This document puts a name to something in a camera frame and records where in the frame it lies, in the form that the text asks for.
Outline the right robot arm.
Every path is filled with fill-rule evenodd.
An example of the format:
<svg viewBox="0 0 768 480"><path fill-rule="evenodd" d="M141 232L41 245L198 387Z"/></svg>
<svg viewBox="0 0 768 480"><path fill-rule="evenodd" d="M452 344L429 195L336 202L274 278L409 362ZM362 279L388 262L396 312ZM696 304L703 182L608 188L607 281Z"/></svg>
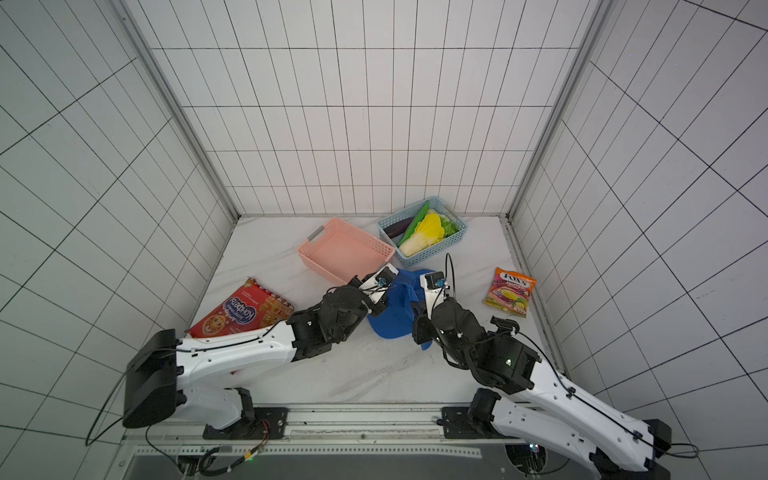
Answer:
<svg viewBox="0 0 768 480"><path fill-rule="evenodd" d="M577 387L519 340L516 320L494 317L495 328L488 331L472 312L443 296L412 308L415 342L435 342L450 365L479 383L467 412L479 437L531 441L597 479L670 478L659 463L671 447L670 427L633 418Z"/></svg>

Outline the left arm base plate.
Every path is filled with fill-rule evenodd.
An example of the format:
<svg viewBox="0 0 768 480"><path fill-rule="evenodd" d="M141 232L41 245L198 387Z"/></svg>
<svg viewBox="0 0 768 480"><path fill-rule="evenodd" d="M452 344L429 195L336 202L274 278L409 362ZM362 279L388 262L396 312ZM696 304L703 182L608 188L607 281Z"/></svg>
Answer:
<svg viewBox="0 0 768 480"><path fill-rule="evenodd" d="M279 440L285 435L289 412L285 407L245 411L240 420L223 430L216 430L207 425L203 438L212 441L245 441L261 440L267 436L270 440Z"/></svg>

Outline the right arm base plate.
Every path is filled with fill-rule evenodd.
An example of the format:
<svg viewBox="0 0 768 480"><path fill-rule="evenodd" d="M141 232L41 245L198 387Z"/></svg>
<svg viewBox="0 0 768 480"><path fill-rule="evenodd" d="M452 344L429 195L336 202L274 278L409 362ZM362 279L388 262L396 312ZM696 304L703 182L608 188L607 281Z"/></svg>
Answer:
<svg viewBox="0 0 768 480"><path fill-rule="evenodd" d="M444 407L436 423L443 436L452 440L500 439L490 421L479 417L470 407Z"/></svg>

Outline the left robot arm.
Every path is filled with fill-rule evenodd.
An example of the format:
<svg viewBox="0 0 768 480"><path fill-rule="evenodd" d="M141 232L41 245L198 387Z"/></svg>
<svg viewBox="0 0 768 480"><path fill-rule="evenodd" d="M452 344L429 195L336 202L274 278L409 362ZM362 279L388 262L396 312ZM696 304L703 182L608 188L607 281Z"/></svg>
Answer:
<svg viewBox="0 0 768 480"><path fill-rule="evenodd" d="M387 264L260 330L207 339L180 338L172 329L154 334L126 367L123 426L139 429L175 418L227 431L254 421L247 378L346 341L368 315L386 309L397 274Z"/></svg>

